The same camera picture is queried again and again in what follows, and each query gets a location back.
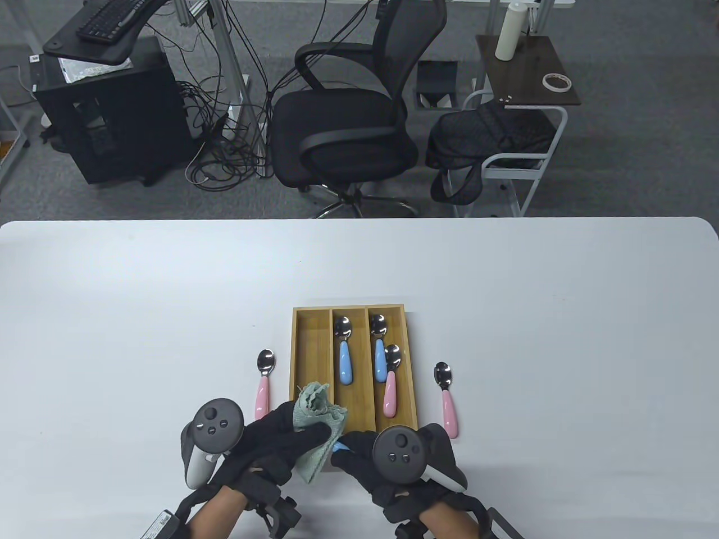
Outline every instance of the black backpack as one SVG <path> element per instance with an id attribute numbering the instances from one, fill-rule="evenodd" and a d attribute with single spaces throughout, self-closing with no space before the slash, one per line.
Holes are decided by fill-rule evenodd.
<path id="1" fill-rule="evenodd" d="M 499 153 L 545 153 L 557 130 L 539 110 L 505 109 L 488 101 L 475 110 L 450 112 L 432 127 L 427 143 L 426 165 L 438 170 L 431 187 L 432 200 L 467 206 L 482 193 L 482 163 Z M 490 167 L 526 168 L 538 161 L 501 159 Z M 448 170 L 471 167 L 462 187 L 447 194 Z"/>

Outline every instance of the chair base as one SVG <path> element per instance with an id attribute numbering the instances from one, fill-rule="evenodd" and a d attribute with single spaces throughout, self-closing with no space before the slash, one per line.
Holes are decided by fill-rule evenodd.
<path id="1" fill-rule="evenodd" d="M 350 193 L 336 190 L 328 185 L 315 185 L 314 187 L 319 187 L 325 193 L 328 193 L 337 198 L 337 202 L 323 208 L 322 211 L 314 217 L 315 219 L 323 219 L 333 214 L 335 211 L 341 208 L 346 208 L 348 206 L 352 209 L 352 212 L 354 213 L 355 217 L 362 218 L 364 217 L 364 215 L 362 214 L 362 205 L 368 202 L 381 202 L 384 204 L 399 206 L 400 208 L 407 210 L 407 212 L 409 213 L 408 217 L 419 216 L 419 212 L 416 210 L 416 208 L 411 206 L 409 202 L 404 201 L 401 198 L 364 195 L 362 194 L 362 191 L 360 190 L 360 187 L 358 185 L 353 185 L 353 190 Z"/>

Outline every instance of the blue handle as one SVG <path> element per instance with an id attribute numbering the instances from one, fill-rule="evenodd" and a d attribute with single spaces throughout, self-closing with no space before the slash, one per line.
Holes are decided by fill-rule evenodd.
<path id="1" fill-rule="evenodd" d="M 351 449 L 342 442 L 335 442 L 332 446 L 332 453 L 336 453 L 337 451 L 351 451 Z"/>
<path id="2" fill-rule="evenodd" d="M 352 362 L 349 360 L 347 341 L 339 344 L 339 381 L 344 385 L 352 383 Z"/>
<path id="3" fill-rule="evenodd" d="M 385 343 L 381 338 L 375 342 L 375 380 L 380 384 L 387 382 L 387 356 Z"/>

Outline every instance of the spoon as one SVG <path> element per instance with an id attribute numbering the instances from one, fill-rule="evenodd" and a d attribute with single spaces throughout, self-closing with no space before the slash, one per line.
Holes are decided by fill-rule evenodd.
<path id="1" fill-rule="evenodd" d="M 262 419 L 270 411 L 270 373 L 275 368 L 275 355 L 272 350 L 262 350 L 257 356 L 257 370 L 260 377 L 260 388 L 255 400 L 255 420 Z"/>
<path id="2" fill-rule="evenodd" d="M 393 418 L 397 413 L 397 368 L 402 361 L 402 352 L 396 344 L 391 344 L 385 350 L 387 357 L 387 384 L 385 385 L 385 403 L 383 411 L 386 418 Z"/>
<path id="3" fill-rule="evenodd" d="M 375 341 L 375 380 L 380 384 L 387 382 L 387 357 L 383 338 L 387 333 L 387 321 L 383 315 L 372 315 L 370 330 L 377 340 Z"/>
<path id="4" fill-rule="evenodd" d="M 347 339 L 352 335 L 352 324 L 346 316 L 340 316 L 334 321 L 334 336 L 339 337 L 339 381 L 344 385 L 352 383 L 352 361 L 349 359 L 349 344 Z"/>
<path id="5" fill-rule="evenodd" d="M 444 430 L 450 438 L 459 436 L 457 425 L 457 412 L 454 411 L 454 401 L 449 394 L 449 386 L 452 383 L 452 369 L 444 361 L 434 366 L 434 381 L 442 389 L 442 416 L 444 419 Z"/>

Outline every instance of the tape roll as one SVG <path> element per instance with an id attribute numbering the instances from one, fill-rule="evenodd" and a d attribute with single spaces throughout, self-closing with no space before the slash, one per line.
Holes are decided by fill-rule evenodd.
<path id="1" fill-rule="evenodd" d="M 567 86 L 565 88 L 560 88 L 558 86 L 552 86 L 549 84 L 550 78 L 558 78 L 562 82 L 565 82 Z M 568 92 L 569 89 L 572 87 L 572 81 L 569 79 L 569 77 L 562 75 L 561 73 L 547 73 L 544 78 L 541 80 L 542 85 L 549 91 L 557 92 L 557 93 L 564 93 Z"/>

